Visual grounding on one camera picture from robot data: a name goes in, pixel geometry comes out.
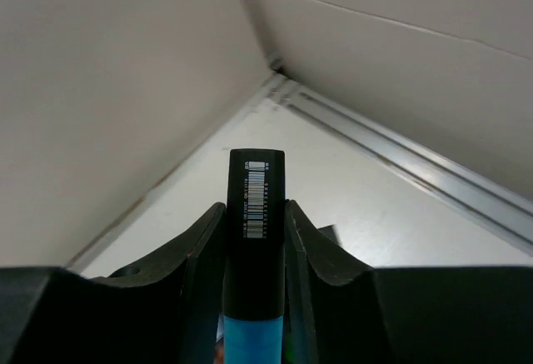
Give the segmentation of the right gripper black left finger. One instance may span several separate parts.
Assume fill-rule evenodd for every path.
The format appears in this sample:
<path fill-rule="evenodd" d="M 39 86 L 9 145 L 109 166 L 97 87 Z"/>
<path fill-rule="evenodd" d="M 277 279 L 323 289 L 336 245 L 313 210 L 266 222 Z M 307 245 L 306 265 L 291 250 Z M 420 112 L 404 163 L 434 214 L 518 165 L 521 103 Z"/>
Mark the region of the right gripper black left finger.
<path fill-rule="evenodd" d="M 225 266 L 226 207 L 95 282 L 107 289 L 97 363 L 211 363 Z"/>

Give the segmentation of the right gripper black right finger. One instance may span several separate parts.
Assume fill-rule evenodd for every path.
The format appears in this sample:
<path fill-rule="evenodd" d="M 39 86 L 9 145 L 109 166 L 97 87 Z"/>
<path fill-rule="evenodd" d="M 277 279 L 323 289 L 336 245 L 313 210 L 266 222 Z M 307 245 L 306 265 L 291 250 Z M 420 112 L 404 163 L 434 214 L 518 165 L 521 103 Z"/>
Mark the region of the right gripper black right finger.
<path fill-rule="evenodd" d="M 285 205 L 288 305 L 296 363 L 373 363 L 370 268 Z"/>

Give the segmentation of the blue-capped black highlighter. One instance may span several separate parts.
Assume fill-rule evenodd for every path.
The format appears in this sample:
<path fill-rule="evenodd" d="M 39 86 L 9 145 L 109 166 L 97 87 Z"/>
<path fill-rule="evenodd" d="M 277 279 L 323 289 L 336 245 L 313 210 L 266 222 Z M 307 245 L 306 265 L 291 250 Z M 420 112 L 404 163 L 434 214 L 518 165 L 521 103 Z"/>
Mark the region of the blue-capped black highlighter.
<path fill-rule="evenodd" d="M 226 363 L 281 362 L 285 200 L 284 152 L 231 150 L 222 289 Z"/>

